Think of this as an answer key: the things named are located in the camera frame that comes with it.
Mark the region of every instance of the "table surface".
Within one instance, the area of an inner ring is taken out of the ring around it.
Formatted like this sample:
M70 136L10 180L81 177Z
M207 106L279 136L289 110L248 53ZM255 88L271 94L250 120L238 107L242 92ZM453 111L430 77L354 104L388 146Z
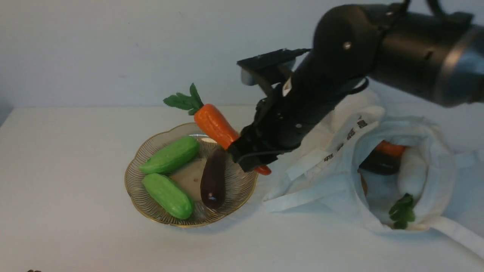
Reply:
M253 106L220 109L239 128L254 113ZM463 118L454 126L445 125L447 111L429 116L462 151L482 148L462 131L478 120L466 117L473 110L454 112ZM484 270L484 261L435 231L376 236L321 204L267 213L260 205L267 177L245 206L214 225L181 229L143 217L124 188L125 169L147 138L190 121L165 107L15 109L0 127L0 271ZM484 236L482 177L480 167L459 173L445 215Z

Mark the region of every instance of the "glass plate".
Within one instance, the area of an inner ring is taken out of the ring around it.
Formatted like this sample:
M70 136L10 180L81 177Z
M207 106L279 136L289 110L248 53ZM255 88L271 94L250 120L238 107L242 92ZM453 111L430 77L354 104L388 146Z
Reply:
M187 165L167 175L177 182L195 202L193 214L188 219L181 220L168 214L151 198L141 183L145 175L139 171L138 166L145 163L161 148L186 135L191 135L198 140L200 151ZM257 173L245 173L238 164L227 159L225 202L216 210L205 207L200 198L200 180L207 158L215 147L217 143L203 134L195 123L183 124L149 138L141 145L124 175L124 184L133 205L142 215L153 221L177 227L205 226L236 211L252 195L257 182Z

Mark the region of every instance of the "green cucumber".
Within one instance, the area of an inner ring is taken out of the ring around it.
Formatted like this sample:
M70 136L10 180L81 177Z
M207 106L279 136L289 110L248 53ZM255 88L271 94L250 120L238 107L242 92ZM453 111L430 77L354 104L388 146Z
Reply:
M173 217L187 219L195 210L193 200L168 177L149 174L141 182L148 194Z
M156 152L139 170L145 174L171 173L191 161L199 149L197 139L185 136Z

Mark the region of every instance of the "carrot leaves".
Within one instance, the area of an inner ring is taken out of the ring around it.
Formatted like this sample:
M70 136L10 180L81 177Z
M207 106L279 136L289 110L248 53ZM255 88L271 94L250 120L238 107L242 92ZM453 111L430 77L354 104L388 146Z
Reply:
M194 115L203 107L202 100L200 99L197 88L193 83L190 86L190 96L178 92L176 95L171 95L165 98L163 102L170 107L188 110L189 115Z
M409 222L415 221L415 213L413 212L413 196L405 194L399 199L395 205L388 212L390 219L395 221L393 227L395 229L406 229Z

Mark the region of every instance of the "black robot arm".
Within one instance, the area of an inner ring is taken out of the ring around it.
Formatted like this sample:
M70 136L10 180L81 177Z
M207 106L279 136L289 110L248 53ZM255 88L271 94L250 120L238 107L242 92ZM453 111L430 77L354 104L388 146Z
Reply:
M436 0L428 4L434 16L408 12L409 0L338 6L318 23L311 50L239 61L242 81L260 85L267 98L229 147L234 162L249 171L298 148L344 97L365 88L367 76L443 106L483 100L483 28L470 14L447 15Z

